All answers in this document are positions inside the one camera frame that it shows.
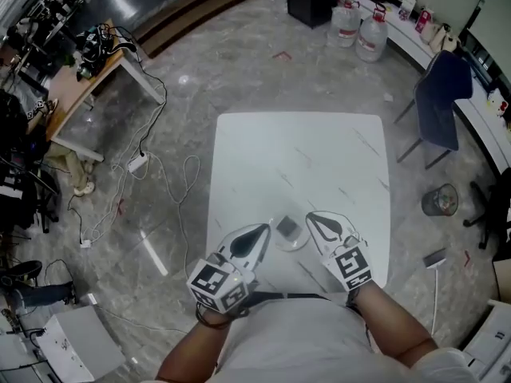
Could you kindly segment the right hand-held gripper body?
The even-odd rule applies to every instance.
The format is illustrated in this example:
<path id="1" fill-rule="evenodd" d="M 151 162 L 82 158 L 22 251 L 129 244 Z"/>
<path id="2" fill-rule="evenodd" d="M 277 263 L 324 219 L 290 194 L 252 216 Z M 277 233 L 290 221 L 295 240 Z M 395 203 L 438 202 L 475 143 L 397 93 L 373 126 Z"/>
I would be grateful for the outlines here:
<path id="1" fill-rule="evenodd" d="M 322 264 L 345 292 L 357 290 L 373 278 L 369 247 L 358 232 L 348 235 L 341 245 L 327 253 Z"/>

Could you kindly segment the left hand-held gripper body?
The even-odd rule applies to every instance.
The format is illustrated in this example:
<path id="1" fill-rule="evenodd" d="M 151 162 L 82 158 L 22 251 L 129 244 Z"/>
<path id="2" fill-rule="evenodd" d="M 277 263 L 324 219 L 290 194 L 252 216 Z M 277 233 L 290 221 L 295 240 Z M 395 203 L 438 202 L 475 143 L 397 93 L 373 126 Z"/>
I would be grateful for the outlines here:
<path id="1" fill-rule="evenodd" d="M 228 248 L 220 248 L 200 259 L 192 271 L 187 287 L 197 303 L 220 314 L 238 307 L 255 290 L 259 253 L 241 257 Z"/>

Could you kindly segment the small clear dish with cube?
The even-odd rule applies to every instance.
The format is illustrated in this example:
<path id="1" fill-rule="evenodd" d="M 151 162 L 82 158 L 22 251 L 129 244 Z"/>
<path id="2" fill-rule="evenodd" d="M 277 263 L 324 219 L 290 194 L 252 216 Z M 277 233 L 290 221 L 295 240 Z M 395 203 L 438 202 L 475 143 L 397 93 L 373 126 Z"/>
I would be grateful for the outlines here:
<path id="1" fill-rule="evenodd" d="M 277 230 L 276 225 L 278 222 L 285 216 L 288 215 L 291 218 L 293 218 L 294 221 L 297 222 L 297 224 L 301 227 L 301 233 L 299 236 L 295 239 L 285 239 Z M 270 227 L 271 227 L 271 239 L 273 240 L 273 243 L 275 244 L 275 247 L 281 251 L 285 252 L 293 252 L 297 251 L 301 248 L 303 248 L 310 236 L 310 232 L 307 229 L 307 226 L 304 221 L 303 215 L 297 215 L 295 213 L 279 213 L 275 217 L 273 217 L 270 220 Z"/>

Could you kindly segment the person's right forearm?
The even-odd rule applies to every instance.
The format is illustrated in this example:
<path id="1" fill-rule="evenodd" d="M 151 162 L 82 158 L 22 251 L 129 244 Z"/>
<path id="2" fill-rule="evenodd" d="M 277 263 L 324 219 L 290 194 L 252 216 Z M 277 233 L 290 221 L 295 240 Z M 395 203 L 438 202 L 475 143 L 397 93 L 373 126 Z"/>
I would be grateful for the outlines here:
<path id="1" fill-rule="evenodd" d="M 438 348 L 426 328 L 375 282 L 351 291 L 350 298 L 387 357 L 410 368 Z"/>

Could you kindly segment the person's left forearm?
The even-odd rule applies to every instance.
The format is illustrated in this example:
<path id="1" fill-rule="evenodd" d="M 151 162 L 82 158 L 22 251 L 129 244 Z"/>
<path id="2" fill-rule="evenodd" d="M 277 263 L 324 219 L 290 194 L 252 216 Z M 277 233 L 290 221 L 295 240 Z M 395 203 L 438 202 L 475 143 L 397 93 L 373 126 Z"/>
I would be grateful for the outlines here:
<path id="1" fill-rule="evenodd" d="M 212 310 L 202 313 L 210 326 L 197 322 L 164 359 L 157 381 L 167 383 L 205 383 L 216 363 L 228 336 L 232 317 Z"/>

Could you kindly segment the white broom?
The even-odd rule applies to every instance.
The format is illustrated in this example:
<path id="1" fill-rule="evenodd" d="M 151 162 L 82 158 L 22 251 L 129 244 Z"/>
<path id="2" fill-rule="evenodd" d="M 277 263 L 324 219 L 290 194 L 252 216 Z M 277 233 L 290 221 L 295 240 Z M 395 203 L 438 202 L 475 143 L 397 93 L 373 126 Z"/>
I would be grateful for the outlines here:
<path id="1" fill-rule="evenodd" d="M 434 335 L 436 327 L 436 317 L 438 312 L 438 287 L 439 287 L 439 267 L 446 261 L 446 249 L 442 248 L 423 258 L 425 268 L 434 272 L 434 303 L 432 312 L 431 335 Z"/>

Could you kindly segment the person's white shirt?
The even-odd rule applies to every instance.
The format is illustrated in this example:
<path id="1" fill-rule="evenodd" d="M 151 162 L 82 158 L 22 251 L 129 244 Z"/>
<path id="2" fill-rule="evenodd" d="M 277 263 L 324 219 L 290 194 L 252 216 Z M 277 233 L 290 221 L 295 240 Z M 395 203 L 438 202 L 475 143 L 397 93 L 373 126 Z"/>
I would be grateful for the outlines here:
<path id="1" fill-rule="evenodd" d="M 411 367 L 375 352 L 353 310 L 321 298 L 260 303 L 232 323 L 208 383 L 478 383 L 461 352 Z"/>

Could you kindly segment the white power strip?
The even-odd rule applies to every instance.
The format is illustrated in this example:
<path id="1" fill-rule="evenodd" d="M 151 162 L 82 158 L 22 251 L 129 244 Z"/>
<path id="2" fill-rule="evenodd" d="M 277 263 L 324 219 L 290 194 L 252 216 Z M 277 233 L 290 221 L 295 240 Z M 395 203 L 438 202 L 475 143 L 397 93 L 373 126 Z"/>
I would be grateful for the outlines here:
<path id="1" fill-rule="evenodd" d="M 130 173 L 134 173 L 137 169 L 144 166 L 148 162 L 148 154 L 141 153 L 128 162 L 127 169 Z"/>

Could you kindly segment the brown cardboard box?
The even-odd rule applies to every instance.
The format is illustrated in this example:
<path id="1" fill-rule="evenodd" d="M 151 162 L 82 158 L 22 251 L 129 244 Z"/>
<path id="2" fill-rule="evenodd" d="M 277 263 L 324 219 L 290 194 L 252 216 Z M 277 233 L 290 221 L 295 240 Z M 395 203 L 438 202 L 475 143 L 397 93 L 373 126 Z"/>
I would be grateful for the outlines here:
<path id="1" fill-rule="evenodd" d="M 511 250 L 494 256 L 493 269 L 500 300 L 511 305 Z"/>

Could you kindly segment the white drawer unit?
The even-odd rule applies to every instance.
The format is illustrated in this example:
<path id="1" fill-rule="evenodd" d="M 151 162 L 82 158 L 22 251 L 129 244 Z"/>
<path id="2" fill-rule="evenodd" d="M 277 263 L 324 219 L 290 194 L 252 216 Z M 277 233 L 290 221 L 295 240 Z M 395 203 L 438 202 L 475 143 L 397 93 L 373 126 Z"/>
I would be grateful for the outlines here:
<path id="1" fill-rule="evenodd" d="M 462 353 L 479 383 L 511 383 L 511 304 L 490 299 L 488 307 Z"/>

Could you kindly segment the long white counter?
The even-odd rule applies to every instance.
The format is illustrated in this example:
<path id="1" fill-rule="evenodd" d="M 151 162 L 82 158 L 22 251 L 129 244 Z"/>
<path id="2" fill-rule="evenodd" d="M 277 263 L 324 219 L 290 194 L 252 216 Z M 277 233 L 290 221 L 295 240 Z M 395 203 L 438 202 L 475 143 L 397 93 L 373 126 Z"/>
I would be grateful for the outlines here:
<path id="1" fill-rule="evenodd" d="M 414 22 L 399 18 L 399 6 L 398 2 L 385 4 L 388 8 L 386 13 L 388 38 L 425 69 L 434 57 L 434 53 L 414 29 Z M 498 120 L 496 113 L 487 107 L 482 83 L 474 80 L 473 96 L 468 100 L 459 100 L 456 104 L 482 140 L 496 169 L 503 172 L 507 167 L 511 167 L 509 135 L 505 132 L 504 125 Z"/>

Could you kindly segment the white plush toy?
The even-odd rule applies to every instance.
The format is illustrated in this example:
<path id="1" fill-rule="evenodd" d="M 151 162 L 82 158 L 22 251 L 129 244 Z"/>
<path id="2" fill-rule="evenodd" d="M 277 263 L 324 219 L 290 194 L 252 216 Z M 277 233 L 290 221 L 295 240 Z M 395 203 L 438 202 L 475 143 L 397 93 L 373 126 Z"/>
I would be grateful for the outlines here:
<path id="1" fill-rule="evenodd" d="M 508 101 L 504 99 L 499 88 L 495 88 L 488 93 L 486 104 L 499 117 L 503 117 L 506 109 L 509 107 Z"/>

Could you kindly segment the beige handbag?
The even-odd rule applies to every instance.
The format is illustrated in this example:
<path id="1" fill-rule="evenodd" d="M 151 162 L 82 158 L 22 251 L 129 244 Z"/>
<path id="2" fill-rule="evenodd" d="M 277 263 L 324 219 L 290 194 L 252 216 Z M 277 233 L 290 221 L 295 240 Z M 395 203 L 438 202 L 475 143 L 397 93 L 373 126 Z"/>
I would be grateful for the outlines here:
<path id="1" fill-rule="evenodd" d="M 434 54 L 443 50 L 453 53 L 458 47 L 459 42 L 459 37 L 451 32 L 451 27 L 443 23 L 430 41 L 429 46 Z"/>

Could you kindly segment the red and white bag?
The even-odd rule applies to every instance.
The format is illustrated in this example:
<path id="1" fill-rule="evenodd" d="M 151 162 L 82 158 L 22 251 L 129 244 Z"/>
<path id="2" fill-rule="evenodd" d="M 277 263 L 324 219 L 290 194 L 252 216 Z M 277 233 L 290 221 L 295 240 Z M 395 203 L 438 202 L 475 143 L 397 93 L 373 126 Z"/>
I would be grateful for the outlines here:
<path id="1" fill-rule="evenodd" d="M 431 21 L 433 15 L 434 11 L 431 10 L 430 8 L 427 7 L 422 8 L 414 27 L 419 34 L 422 33 L 422 31 L 426 27 L 426 24 Z"/>

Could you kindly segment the pile of black devices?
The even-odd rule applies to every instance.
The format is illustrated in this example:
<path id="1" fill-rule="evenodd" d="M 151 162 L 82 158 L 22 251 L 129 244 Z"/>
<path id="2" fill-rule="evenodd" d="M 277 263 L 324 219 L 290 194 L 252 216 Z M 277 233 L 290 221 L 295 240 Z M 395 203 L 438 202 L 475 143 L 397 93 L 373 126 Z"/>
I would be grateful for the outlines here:
<path id="1" fill-rule="evenodd" d="M 90 80 L 99 75 L 107 60 L 115 53 L 128 50 L 136 53 L 137 48 L 131 41 L 115 42 L 117 35 L 113 27 L 101 23 L 76 36 L 77 52 L 81 63 L 77 67 L 77 81 Z"/>

